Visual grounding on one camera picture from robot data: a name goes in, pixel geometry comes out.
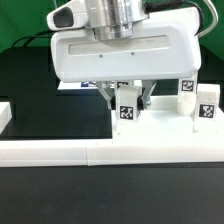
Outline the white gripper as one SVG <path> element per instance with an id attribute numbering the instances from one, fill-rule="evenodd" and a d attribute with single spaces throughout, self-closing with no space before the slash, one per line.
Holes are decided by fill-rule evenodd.
<path id="1" fill-rule="evenodd" d="M 129 38 L 99 41 L 90 29 L 60 31 L 51 39 L 55 72 L 65 83 L 98 81 L 109 109 L 115 94 L 108 81 L 143 80 L 138 108 L 146 109 L 155 80 L 188 78 L 199 70 L 198 28 L 198 11 L 189 7 L 151 14 L 133 25 Z"/>

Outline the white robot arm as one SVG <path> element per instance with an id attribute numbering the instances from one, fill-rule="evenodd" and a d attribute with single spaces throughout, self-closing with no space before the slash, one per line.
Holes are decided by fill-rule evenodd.
<path id="1" fill-rule="evenodd" d="M 201 66 L 196 8 L 148 12 L 143 0 L 71 0 L 47 16 L 57 77 L 97 84 L 113 106 L 110 81 L 180 79 Z"/>

